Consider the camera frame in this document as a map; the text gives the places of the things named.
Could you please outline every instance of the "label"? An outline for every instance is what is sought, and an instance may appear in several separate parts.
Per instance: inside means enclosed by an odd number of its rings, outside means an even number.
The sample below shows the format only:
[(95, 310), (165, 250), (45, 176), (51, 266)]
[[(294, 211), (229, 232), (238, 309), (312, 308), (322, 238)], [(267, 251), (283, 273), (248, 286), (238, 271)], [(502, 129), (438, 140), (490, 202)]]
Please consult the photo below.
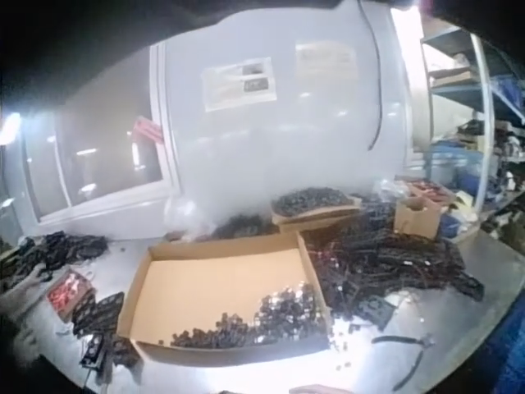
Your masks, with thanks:
[(208, 68), (204, 70), (202, 79), (207, 112), (277, 100), (269, 57)]
[(334, 76), (356, 79), (358, 66), (355, 51), (335, 41), (317, 41), (295, 45), (299, 76)]

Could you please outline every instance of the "black cable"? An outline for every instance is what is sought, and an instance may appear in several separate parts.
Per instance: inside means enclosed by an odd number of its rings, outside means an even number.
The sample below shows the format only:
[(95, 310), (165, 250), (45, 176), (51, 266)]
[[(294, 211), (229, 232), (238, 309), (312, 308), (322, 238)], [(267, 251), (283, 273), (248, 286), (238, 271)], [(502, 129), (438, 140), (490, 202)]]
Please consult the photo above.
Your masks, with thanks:
[(374, 135), (374, 139), (372, 140), (371, 144), (368, 146), (368, 152), (370, 152), (372, 149), (374, 149), (374, 146), (376, 146), (376, 142), (379, 139), (379, 134), (381, 133), (381, 126), (383, 125), (383, 92), (381, 89), (381, 54), (379, 53), (379, 45), (377, 44), (376, 34), (374, 33), (374, 29), (372, 28), (372, 23), (370, 23), (370, 20), (368, 19), (368, 16), (364, 11), (362, 1), (363, 0), (358, 0), (359, 12), (361, 13), (361, 16), (363, 17), (365, 21), (365, 24), (370, 30), (370, 34), (372, 35), (372, 41), (374, 42), (374, 49), (376, 51), (376, 57), (377, 57), (377, 93), (379, 96), (379, 123), (377, 124), (377, 129), (376, 129), (376, 134)]

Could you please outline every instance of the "plastic container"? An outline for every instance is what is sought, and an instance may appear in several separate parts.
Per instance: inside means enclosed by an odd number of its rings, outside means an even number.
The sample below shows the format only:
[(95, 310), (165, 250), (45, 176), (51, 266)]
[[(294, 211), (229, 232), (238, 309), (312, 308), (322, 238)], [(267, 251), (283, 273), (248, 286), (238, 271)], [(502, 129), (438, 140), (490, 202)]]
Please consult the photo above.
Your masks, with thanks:
[(444, 238), (455, 238), (458, 235), (460, 226), (461, 222), (458, 219), (447, 213), (443, 213), (441, 215), (440, 226), (437, 229), (437, 233)]

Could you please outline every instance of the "plastic bag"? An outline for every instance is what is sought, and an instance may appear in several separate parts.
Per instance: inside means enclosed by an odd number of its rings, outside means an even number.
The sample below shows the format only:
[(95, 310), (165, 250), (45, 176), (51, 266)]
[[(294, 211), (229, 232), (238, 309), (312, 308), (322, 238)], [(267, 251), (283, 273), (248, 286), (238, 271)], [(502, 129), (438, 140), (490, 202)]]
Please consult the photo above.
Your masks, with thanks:
[(197, 204), (185, 197), (170, 197), (164, 206), (164, 225), (172, 240), (196, 241), (210, 236), (217, 225)]
[(403, 181), (381, 179), (374, 183), (373, 192), (381, 201), (392, 201), (410, 197), (410, 189)]

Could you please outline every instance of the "pliers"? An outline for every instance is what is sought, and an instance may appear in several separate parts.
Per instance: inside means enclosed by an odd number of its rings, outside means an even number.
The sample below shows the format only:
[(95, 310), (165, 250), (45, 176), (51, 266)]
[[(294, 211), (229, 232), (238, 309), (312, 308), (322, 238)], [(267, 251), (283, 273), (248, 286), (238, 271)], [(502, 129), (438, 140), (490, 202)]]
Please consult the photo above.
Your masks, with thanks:
[(421, 350), (419, 351), (418, 357), (416, 358), (416, 361), (413, 363), (412, 368), (410, 369), (407, 376), (405, 376), (403, 379), (401, 379), (398, 383), (394, 385), (394, 388), (392, 388), (393, 392), (397, 392), (399, 389), (401, 389), (405, 384), (409, 382), (409, 380), (412, 378), (412, 376), (416, 373), (416, 370), (418, 369), (418, 366), (421, 364), (421, 360), (423, 358), (423, 353), (426, 349), (434, 345), (434, 341), (432, 340), (430, 334), (427, 334), (426, 336), (417, 339), (417, 338), (411, 338), (411, 337), (398, 337), (396, 335), (385, 335), (383, 337), (375, 337), (372, 339), (372, 344), (375, 343), (382, 343), (382, 342), (397, 342), (397, 343), (406, 343), (409, 345), (420, 345)]

